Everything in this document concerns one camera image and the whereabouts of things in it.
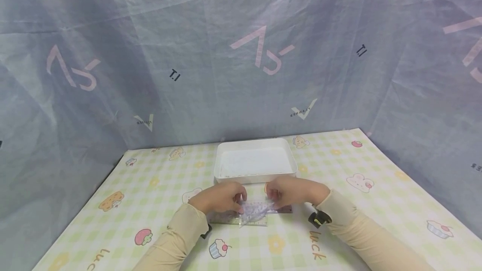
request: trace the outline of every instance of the fabric wall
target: fabric wall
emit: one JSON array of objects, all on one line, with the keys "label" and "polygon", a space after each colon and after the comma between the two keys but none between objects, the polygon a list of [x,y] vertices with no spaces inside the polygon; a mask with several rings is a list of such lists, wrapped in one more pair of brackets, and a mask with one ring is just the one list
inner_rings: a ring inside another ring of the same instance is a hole
[{"label": "fabric wall", "polygon": [[0,0],[2,270],[128,149],[344,128],[482,237],[481,50],[482,0]]}]

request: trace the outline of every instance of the green and white checkered pattern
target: green and white checkered pattern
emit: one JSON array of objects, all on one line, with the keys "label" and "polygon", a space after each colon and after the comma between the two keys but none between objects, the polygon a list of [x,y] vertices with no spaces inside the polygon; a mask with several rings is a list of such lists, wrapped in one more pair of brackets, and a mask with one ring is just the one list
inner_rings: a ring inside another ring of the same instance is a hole
[{"label": "green and white checkered pattern", "polygon": [[[302,148],[294,145],[295,136],[285,138],[298,163],[299,177],[340,191],[436,270],[481,270],[482,240],[385,157],[360,129],[302,135],[309,141]],[[361,142],[361,147],[353,141]],[[217,147],[127,151],[34,270],[130,271],[182,204],[182,195],[213,185]],[[351,185],[347,178],[354,174],[370,179],[371,188],[365,182],[358,188]],[[263,184],[246,188],[250,200],[264,199]],[[124,195],[118,207],[99,209],[115,192]],[[269,215],[267,227],[215,224],[206,240],[199,239],[181,269],[267,271],[323,266],[324,270],[368,270],[325,227],[317,230],[308,223],[312,211],[305,205],[295,206],[293,214]],[[427,221],[437,222],[453,236],[435,235]],[[152,240],[137,245],[134,237],[142,229],[151,230]],[[312,241],[310,236],[318,239]],[[215,239],[231,246],[226,256],[213,259],[210,255]]]}]

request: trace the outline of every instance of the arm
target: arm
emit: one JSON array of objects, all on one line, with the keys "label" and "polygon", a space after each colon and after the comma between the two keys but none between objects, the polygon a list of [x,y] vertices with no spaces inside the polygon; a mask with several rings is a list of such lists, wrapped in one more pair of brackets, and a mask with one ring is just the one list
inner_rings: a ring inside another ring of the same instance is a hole
[{"label": "arm", "polygon": [[317,207],[332,218],[329,230],[350,246],[373,271],[434,271],[411,248],[365,216],[337,191]]},{"label": "arm", "polygon": [[227,210],[243,213],[238,204],[241,198],[247,199],[246,189],[237,182],[219,183],[195,195],[176,211],[133,271],[178,271],[200,235],[208,231],[206,214]]},{"label": "arm", "polygon": [[332,218],[329,230],[349,245],[373,271],[434,271],[418,254],[359,211],[337,191],[318,182],[280,176],[268,183],[275,208],[310,202]]},{"label": "arm", "polygon": [[178,271],[200,235],[207,231],[206,215],[190,204],[182,204],[133,271]]}]

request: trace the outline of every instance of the white container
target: white container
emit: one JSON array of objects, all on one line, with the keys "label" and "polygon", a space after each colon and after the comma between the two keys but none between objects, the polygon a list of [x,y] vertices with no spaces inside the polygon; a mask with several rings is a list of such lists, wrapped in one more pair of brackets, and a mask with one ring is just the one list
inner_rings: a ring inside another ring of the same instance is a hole
[{"label": "white container", "polygon": [[295,176],[297,170],[288,141],[269,138],[218,145],[214,177],[218,182],[260,183],[280,175]]}]

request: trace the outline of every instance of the sleeve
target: sleeve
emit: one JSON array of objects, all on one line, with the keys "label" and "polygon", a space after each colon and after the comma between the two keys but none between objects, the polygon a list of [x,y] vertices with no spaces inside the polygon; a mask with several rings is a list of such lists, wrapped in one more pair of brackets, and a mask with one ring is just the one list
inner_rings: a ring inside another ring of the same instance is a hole
[{"label": "sleeve", "polygon": [[133,271],[178,271],[200,235],[207,231],[206,215],[190,204],[182,204]]},{"label": "sleeve", "polygon": [[332,218],[329,230],[355,250],[372,271],[435,271],[339,192],[331,191],[316,209]]}]

